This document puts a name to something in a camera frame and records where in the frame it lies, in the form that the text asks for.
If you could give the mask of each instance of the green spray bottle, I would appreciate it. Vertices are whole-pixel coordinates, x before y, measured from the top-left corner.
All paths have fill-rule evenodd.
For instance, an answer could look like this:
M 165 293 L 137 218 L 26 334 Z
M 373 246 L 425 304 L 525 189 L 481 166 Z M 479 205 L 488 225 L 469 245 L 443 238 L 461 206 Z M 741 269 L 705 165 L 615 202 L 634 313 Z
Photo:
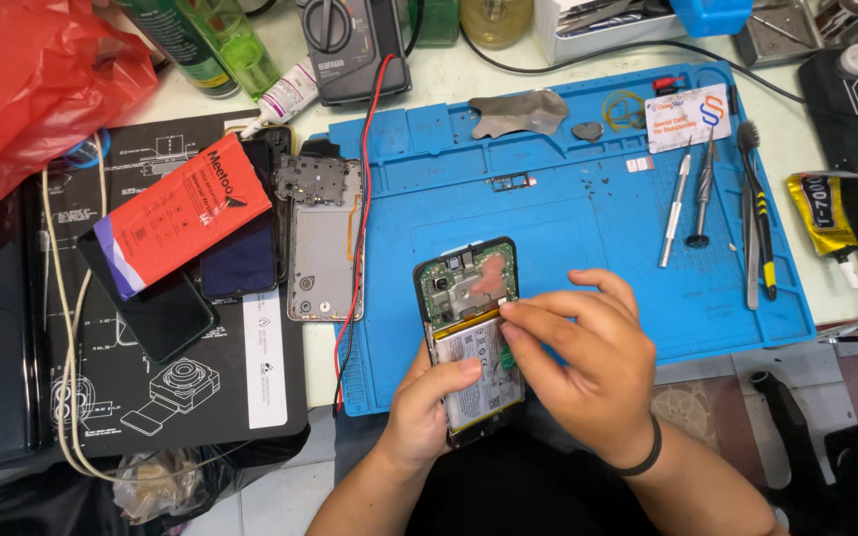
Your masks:
M 237 0 L 176 0 L 208 45 L 255 101 L 280 79 Z
M 233 96 L 240 86 L 227 74 L 174 0 L 114 0 L 197 91 L 213 98 Z

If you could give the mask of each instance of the multimeter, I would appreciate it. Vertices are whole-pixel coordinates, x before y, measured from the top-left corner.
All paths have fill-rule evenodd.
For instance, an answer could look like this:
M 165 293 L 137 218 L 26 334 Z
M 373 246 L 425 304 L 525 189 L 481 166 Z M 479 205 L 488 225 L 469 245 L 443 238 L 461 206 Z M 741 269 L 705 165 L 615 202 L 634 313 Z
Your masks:
M 323 106 L 367 100 L 383 57 L 380 94 L 412 89 L 394 0 L 296 0 Z

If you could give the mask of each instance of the wrist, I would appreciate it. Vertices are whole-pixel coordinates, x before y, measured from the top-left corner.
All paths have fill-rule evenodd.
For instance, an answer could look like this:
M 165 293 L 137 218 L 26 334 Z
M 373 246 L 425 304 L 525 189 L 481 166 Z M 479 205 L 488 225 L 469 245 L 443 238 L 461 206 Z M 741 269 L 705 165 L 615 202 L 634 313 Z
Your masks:
M 429 474 L 429 469 L 435 464 L 435 458 L 426 462 L 418 462 L 400 455 L 397 449 L 389 445 L 385 438 L 380 438 L 376 442 L 373 450 L 370 451 L 370 456 L 373 457 L 382 474 L 399 481 L 399 483 L 421 477 L 424 479 Z
M 651 417 L 644 416 L 644 424 L 615 445 L 597 450 L 598 456 L 609 466 L 616 469 L 631 469 L 642 464 L 654 449 L 654 423 Z

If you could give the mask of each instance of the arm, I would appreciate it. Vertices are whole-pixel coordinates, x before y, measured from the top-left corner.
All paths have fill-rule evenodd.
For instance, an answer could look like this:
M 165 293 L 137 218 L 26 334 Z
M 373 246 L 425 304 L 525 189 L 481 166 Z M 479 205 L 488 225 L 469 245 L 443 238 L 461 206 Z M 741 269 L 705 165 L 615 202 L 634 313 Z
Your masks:
M 654 443 L 654 344 L 641 331 L 634 293 L 605 270 L 572 271 L 571 281 L 601 292 L 542 294 L 504 304 L 502 333 L 545 408 L 608 464 L 628 469 Z M 551 346 L 569 363 L 548 356 Z M 657 462 L 626 478 L 664 534 L 785 535 L 764 498 L 704 445 L 661 422 Z
M 319 507 L 308 536 L 402 534 L 445 442 L 441 399 L 479 379 L 478 359 L 430 366 L 425 343 L 393 396 L 373 450 Z

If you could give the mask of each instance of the black plastic bag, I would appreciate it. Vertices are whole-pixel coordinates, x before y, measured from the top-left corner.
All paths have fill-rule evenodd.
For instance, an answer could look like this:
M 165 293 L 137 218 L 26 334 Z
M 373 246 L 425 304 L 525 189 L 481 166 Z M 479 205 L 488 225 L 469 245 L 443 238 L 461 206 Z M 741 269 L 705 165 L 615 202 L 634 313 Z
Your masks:
M 206 499 L 181 516 L 163 515 L 132 526 L 114 505 L 110 481 L 82 475 L 68 464 L 0 485 L 0 535 L 13 536 L 163 536 L 209 511 L 217 501 L 279 468 L 296 456 L 310 436 L 310 425 L 293 436 L 197 447 L 199 459 L 229 453 L 209 463 L 201 485 Z M 115 469 L 120 458 L 91 460 L 101 470 Z
M 112 469 L 116 462 L 92 460 L 98 469 Z M 158 536 L 167 531 L 157 520 L 131 526 L 120 515 L 111 482 L 82 475 L 65 463 L 0 485 L 0 535 Z

